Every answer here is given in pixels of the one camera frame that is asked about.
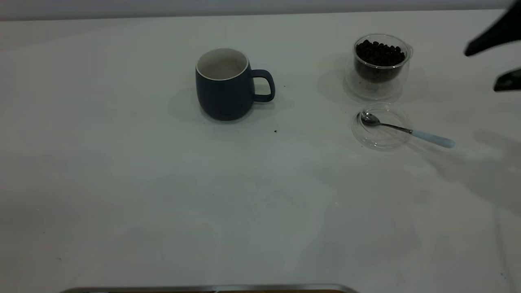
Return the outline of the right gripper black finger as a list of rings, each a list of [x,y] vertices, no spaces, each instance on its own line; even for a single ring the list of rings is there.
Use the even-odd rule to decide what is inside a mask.
[[[490,48],[521,39],[521,6],[512,5],[492,26],[469,42],[465,56],[477,55]]]
[[[495,80],[493,91],[509,92],[521,90],[521,69],[515,69],[504,73]]]

